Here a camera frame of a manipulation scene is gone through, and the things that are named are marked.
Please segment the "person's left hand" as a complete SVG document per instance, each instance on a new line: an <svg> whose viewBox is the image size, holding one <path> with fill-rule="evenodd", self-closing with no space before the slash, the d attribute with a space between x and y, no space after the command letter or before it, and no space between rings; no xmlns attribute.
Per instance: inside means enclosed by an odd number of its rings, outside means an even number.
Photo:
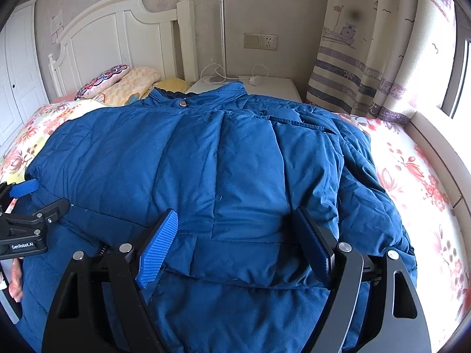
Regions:
<svg viewBox="0 0 471 353"><path fill-rule="evenodd" d="M16 303L19 303L22 300L22 297L23 297L22 270L21 270L21 262L18 258L15 258L12 260L9 293Z"/></svg>

